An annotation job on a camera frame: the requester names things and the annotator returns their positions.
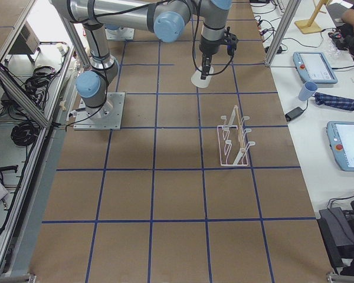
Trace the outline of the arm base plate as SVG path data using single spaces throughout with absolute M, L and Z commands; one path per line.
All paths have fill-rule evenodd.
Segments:
M 107 93 L 105 105 L 97 110 L 86 108 L 83 99 L 80 107 L 84 108 L 76 114 L 77 122 L 73 124 L 74 130 L 120 130 L 122 124 L 123 107 L 126 93 Z
M 135 35 L 133 28 L 126 28 L 124 32 L 109 32 L 106 29 L 106 38 L 108 41 L 132 41 Z

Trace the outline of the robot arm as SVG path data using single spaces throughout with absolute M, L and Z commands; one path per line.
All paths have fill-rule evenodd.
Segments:
M 105 28 L 109 32 L 124 32 L 126 30 L 125 27 L 117 26 L 117 25 L 112 25 L 112 24 L 107 24 L 105 25 Z
M 202 81 L 216 74 L 211 64 L 220 46 L 226 46 L 230 57 L 237 48 L 236 35 L 225 25 L 231 1 L 51 1 L 51 5 L 63 20 L 81 24 L 86 33 L 90 69 L 78 76 L 76 88 L 90 120 L 106 119 L 114 110 L 108 90 L 119 63 L 109 50 L 108 29 L 139 29 L 163 42 L 174 42 L 196 16 L 203 20 L 199 43 L 202 61 L 195 66 Z

